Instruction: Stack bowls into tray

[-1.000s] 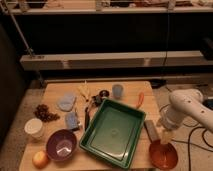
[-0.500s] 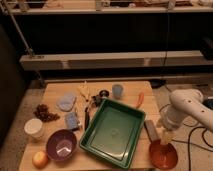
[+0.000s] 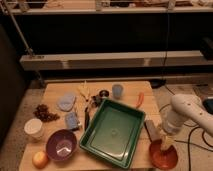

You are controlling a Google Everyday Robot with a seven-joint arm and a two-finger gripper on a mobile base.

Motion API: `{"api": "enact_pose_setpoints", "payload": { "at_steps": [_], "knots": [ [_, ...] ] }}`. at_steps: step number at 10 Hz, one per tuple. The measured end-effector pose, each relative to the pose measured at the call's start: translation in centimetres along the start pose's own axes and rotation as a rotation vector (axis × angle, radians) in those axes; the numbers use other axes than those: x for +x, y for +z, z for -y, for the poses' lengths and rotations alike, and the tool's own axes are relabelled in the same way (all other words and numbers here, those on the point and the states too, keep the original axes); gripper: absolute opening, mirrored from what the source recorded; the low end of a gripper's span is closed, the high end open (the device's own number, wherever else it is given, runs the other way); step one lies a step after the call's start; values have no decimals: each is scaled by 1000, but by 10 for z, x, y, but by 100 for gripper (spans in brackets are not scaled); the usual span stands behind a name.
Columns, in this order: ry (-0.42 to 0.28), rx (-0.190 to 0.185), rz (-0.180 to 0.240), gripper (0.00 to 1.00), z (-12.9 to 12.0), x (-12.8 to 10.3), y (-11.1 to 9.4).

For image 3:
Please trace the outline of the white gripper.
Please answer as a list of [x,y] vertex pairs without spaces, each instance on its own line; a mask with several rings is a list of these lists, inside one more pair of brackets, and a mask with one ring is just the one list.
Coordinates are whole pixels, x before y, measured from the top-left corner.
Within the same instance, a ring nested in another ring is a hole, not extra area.
[[[174,110],[169,110],[162,121],[163,130],[170,135],[175,135],[180,132],[182,125],[185,122],[185,118]],[[162,137],[161,149],[163,151],[168,150],[173,145],[173,137],[164,135]]]

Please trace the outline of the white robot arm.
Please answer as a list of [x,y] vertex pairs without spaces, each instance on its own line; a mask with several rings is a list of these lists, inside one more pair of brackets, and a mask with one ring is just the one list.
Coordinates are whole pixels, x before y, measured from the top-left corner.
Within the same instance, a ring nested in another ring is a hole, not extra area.
[[192,94],[175,94],[170,100],[171,108],[163,116],[162,150],[169,149],[173,144],[173,136],[178,134],[183,124],[191,119],[210,136],[213,137],[213,116],[202,108],[201,99]]

